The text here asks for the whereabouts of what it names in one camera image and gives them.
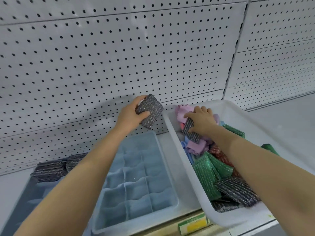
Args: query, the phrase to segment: light blue plastic tray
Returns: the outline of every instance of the light blue plastic tray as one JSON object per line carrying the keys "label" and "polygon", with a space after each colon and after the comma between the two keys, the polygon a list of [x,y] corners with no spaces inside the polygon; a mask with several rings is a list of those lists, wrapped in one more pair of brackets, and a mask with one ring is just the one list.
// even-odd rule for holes
{"label": "light blue plastic tray", "polygon": [[155,132],[128,137],[106,177],[94,210],[92,232],[115,232],[110,229],[113,226],[127,229],[127,222],[177,204]]}

